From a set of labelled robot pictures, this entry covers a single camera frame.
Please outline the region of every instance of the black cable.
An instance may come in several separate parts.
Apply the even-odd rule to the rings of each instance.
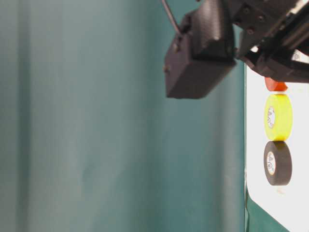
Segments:
[[[164,5],[165,11],[166,11],[166,13],[168,14],[169,20],[170,20],[171,24],[173,25],[175,31],[176,31],[179,35],[181,35],[182,33],[181,33],[181,31],[180,31],[180,28],[179,28],[179,26],[178,26],[178,24],[177,24],[177,22],[176,22],[176,20],[175,20],[175,17],[174,17],[174,15],[173,15],[172,11],[170,10],[170,7],[169,7],[168,3],[166,2],[166,0],[162,0],[162,3],[163,3],[163,5]]]

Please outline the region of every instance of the screw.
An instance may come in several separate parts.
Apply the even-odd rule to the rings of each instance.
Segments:
[[[174,43],[173,49],[174,49],[174,52],[177,53],[177,52],[180,51],[180,46],[178,44]]]
[[[279,30],[283,30],[283,29],[285,29],[285,25],[284,25],[284,24],[282,24],[282,25],[280,26]]]
[[[243,12],[247,15],[250,13],[250,8],[247,6],[245,8],[243,8]]]
[[[265,23],[265,17],[262,15],[258,16],[258,20],[260,23]]]
[[[249,35],[253,35],[253,34],[254,34],[254,29],[253,29],[253,28],[248,28],[248,29],[247,29],[247,33],[248,33]]]
[[[169,73],[169,71],[170,71],[169,65],[165,64],[165,65],[163,66],[163,72]]]
[[[240,26],[240,24],[241,24],[241,20],[240,20],[240,19],[236,19],[236,20],[235,20],[235,25],[236,25],[236,26]]]

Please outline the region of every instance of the tape roll label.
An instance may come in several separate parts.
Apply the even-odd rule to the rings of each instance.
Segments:
[[[275,118],[276,118],[276,114],[275,114],[274,108],[273,107],[269,107],[267,123],[268,123],[268,126],[270,128],[274,128],[274,126],[275,126]]]
[[[269,174],[273,175],[276,171],[276,159],[271,151],[267,154],[267,169]]]

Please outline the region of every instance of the tape roll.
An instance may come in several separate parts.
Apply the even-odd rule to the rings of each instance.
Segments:
[[[285,142],[268,142],[264,151],[264,169],[273,186],[288,185],[292,177],[292,159]]]
[[[266,135],[271,141],[285,141],[290,136],[293,111],[285,94],[273,94],[267,99],[264,112]]]
[[[275,81],[270,77],[265,77],[265,84],[269,91],[286,91],[288,89],[284,82]]]

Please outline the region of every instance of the white surface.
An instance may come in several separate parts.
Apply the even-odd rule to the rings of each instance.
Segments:
[[[286,141],[292,156],[289,185],[271,186],[264,171],[264,107],[272,92],[264,78],[247,69],[247,186],[250,197],[292,232],[309,232],[309,85],[287,83],[293,108],[293,128]]]

